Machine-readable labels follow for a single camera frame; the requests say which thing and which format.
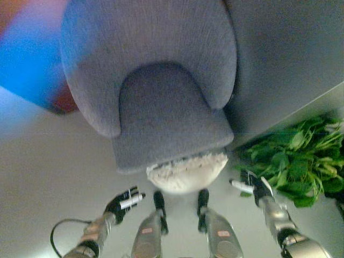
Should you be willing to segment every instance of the plant leaf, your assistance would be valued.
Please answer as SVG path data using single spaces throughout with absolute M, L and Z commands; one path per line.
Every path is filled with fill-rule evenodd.
M 278 152 L 271 159 L 271 163 L 276 168 L 283 170 L 289 165 L 288 156 L 284 152 Z
M 273 142 L 274 144 L 277 145 L 282 145 L 282 146 L 289 146 L 295 137 L 295 135 L 299 131 L 294 128 L 287 128 L 282 131 L 276 132 L 272 134 L 269 138 L 268 141 Z
M 294 159 L 289 167 L 289 175 L 295 179 L 299 179 L 307 174 L 308 160 L 306 159 Z
M 276 151 L 270 146 L 261 146 L 256 148 L 251 153 L 251 160 L 253 162 L 269 162 Z
M 294 205 L 297 208 L 311 207 L 317 199 L 315 197 L 297 197 L 294 198 Z
M 313 189 L 313 185 L 310 182 L 288 182 L 286 185 L 281 187 L 282 191 L 293 192 L 297 195 L 306 195 Z
M 344 189 L 344 179 L 341 176 L 337 176 L 327 181 L 322 182 L 325 192 L 340 192 Z
M 288 171 L 284 170 L 283 172 L 280 173 L 278 177 L 278 181 L 276 184 L 276 188 L 282 187 L 286 184 L 286 176 L 288 175 Z
M 300 131 L 294 135 L 288 147 L 289 149 L 293 149 L 296 151 L 301 148 L 305 140 L 306 139 L 305 139 L 305 136 L 303 135 L 303 132 Z
M 251 194 L 251 193 L 247 193 L 247 192 L 241 192 L 241 193 L 240 193 L 240 196 L 241 196 L 241 197 L 251 197 L 252 194 Z
M 276 176 L 273 176 L 272 178 L 270 178 L 269 180 L 268 180 L 268 182 L 269 182 L 269 184 L 272 186 L 272 187 L 274 187 L 276 184 L 277 184 L 277 182 L 278 182 L 278 176 L 276 175 Z

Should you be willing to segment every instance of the metal robot arm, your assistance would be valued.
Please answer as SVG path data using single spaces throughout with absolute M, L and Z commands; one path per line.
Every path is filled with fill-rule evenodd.
M 230 184 L 254 194 L 256 205 L 263 210 L 266 225 L 281 247 L 282 258 L 331 258 L 319 243 L 298 232 L 286 207 L 275 201 L 271 186 L 266 179 L 264 177 L 259 179 L 250 171 L 246 173 L 247 183 L 251 188 L 235 180 L 230 180 Z
M 137 187 L 117 195 L 108 203 L 103 215 L 94 220 L 84 229 L 80 243 L 63 258 L 99 258 L 101 257 L 104 242 L 111 228 L 123 221 L 124 215 L 146 195 L 139 193 Z

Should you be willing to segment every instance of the gray armchair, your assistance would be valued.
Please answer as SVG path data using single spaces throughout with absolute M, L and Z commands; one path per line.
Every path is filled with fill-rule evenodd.
M 120 173 L 228 145 L 235 38 L 221 0 L 72 0 L 61 56 Z

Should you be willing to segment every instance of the white pillow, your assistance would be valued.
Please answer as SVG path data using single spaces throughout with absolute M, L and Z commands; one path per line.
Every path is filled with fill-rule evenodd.
M 148 180 L 170 194 L 186 194 L 206 188 L 228 161 L 223 153 L 206 154 L 147 168 Z

